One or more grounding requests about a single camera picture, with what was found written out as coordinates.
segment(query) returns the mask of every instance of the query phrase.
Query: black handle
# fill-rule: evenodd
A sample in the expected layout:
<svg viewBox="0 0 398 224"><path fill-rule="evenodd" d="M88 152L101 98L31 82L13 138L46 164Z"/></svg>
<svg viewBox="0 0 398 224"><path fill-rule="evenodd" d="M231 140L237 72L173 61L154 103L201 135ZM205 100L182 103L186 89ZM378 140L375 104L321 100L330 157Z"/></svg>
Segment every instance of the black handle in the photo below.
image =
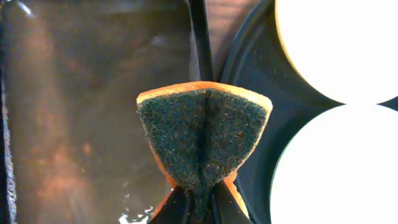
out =
<svg viewBox="0 0 398 224"><path fill-rule="evenodd" d="M197 43L199 72L202 81L213 81L213 66L205 0L189 0L190 15Z"/></svg>

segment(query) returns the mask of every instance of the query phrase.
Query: scouring pad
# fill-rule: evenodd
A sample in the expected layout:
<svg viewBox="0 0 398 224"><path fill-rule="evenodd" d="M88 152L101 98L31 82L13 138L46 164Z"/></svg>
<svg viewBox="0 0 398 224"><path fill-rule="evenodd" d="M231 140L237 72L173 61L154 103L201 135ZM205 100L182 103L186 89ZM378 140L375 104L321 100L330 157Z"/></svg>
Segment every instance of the scouring pad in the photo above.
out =
<svg viewBox="0 0 398 224"><path fill-rule="evenodd" d="M236 86L190 82L141 93L137 104L160 169L193 192L190 221L207 223L216 183L224 180L237 198L231 176L257 145L271 101Z"/></svg>

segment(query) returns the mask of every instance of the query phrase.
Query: white circle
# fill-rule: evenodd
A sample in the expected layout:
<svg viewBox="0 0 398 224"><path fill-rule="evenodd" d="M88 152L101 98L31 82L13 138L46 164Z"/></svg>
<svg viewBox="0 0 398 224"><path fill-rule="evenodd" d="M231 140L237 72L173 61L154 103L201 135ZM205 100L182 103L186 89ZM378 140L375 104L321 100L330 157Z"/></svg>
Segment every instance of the white circle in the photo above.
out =
<svg viewBox="0 0 398 224"><path fill-rule="evenodd" d="M398 1L276 0L279 40L301 77L341 103L398 96Z"/></svg>
<svg viewBox="0 0 398 224"><path fill-rule="evenodd" d="M272 224L398 223L398 112L343 105L289 142L275 170Z"/></svg>

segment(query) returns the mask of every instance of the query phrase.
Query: black clip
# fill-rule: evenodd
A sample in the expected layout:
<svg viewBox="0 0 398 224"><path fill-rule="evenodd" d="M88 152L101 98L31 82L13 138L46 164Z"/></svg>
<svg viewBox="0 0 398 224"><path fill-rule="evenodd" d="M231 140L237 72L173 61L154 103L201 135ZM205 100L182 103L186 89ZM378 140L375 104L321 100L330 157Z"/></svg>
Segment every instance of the black clip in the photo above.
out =
<svg viewBox="0 0 398 224"><path fill-rule="evenodd" d="M212 224L252 224L245 216L226 184L221 181L216 184L210 195L209 208ZM176 187L164 203L160 212L149 224L188 224L192 209L192 193L181 187Z"/></svg>

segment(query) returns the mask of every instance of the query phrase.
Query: sponge edge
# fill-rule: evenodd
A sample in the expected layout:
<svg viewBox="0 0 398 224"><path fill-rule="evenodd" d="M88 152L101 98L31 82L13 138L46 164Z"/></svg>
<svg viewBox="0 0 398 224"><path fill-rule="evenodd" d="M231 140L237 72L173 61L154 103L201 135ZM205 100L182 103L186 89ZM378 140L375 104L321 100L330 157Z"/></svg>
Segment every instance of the sponge edge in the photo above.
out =
<svg viewBox="0 0 398 224"><path fill-rule="evenodd" d="M235 86L191 82L141 93L137 104L160 169L197 196L196 219L203 218L206 195L223 179L244 206L230 186L231 174L236 176L259 141L272 109L268 98Z"/></svg>

